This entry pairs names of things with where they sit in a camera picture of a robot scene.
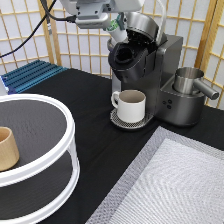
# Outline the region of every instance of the black table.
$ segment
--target black table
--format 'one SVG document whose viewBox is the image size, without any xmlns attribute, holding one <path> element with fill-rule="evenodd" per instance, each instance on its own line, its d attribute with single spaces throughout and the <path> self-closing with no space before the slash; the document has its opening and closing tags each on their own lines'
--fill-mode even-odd
<svg viewBox="0 0 224 224">
<path fill-rule="evenodd" d="M 26 91 L 60 100 L 76 124 L 78 185 L 69 200 L 42 223 L 85 223 L 158 126 L 224 150 L 224 111 L 209 107 L 204 107 L 201 121 L 191 128 L 154 120 L 138 132 L 117 129 L 109 119 L 111 85 L 109 79 L 70 69 Z"/>
</svg>

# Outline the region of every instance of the white mug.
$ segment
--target white mug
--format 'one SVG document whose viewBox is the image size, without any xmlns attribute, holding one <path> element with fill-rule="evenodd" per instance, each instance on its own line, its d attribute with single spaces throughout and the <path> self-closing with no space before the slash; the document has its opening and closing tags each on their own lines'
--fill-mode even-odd
<svg viewBox="0 0 224 224">
<path fill-rule="evenodd" d="M 117 108 L 117 116 L 126 123 L 136 123 L 145 117 L 145 94 L 137 90 L 114 92 L 112 104 Z"/>
</svg>

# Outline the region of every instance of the coffee machine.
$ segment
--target coffee machine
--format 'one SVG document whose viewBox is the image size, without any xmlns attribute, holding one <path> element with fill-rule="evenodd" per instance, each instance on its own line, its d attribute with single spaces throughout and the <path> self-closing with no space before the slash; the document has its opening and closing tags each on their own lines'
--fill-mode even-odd
<svg viewBox="0 0 224 224">
<path fill-rule="evenodd" d="M 126 19 L 128 39 L 113 47 L 111 42 L 108 44 L 113 88 L 143 92 L 146 118 L 136 126 L 125 124 L 113 111 L 112 122 L 127 130 L 144 127 L 153 118 L 181 127 L 195 125 L 200 120 L 206 96 L 217 99 L 219 94 L 202 83 L 203 76 L 198 78 L 202 87 L 196 91 L 186 94 L 175 89 L 183 37 L 163 33 L 158 42 L 157 34 L 161 28 L 151 17 L 129 12 Z"/>
</svg>

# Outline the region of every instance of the tan cup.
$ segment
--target tan cup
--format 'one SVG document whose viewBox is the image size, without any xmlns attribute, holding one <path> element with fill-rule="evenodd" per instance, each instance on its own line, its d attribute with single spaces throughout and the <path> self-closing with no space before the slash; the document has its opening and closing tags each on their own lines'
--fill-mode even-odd
<svg viewBox="0 0 224 224">
<path fill-rule="evenodd" d="M 19 160 L 19 151 L 12 130 L 0 127 L 0 171 L 8 170 Z"/>
</svg>

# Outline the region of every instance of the mug handle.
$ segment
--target mug handle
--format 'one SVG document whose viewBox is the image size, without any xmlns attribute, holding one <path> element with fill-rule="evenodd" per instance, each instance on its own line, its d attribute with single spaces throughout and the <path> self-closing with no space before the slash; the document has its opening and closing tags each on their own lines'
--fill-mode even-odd
<svg viewBox="0 0 224 224">
<path fill-rule="evenodd" d="M 118 105 L 116 104 L 116 102 L 115 102 L 115 98 L 114 98 L 115 95 L 117 95 L 117 96 L 119 97 L 120 92 L 118 92 L 118 91 L 113 92 L 113 94 L 112 94 L 112 96 L 111 96 L 111 102 L 112 102 L 113 106 L 114 106 L 116 109 L 118 109 Z"/>
</svg>

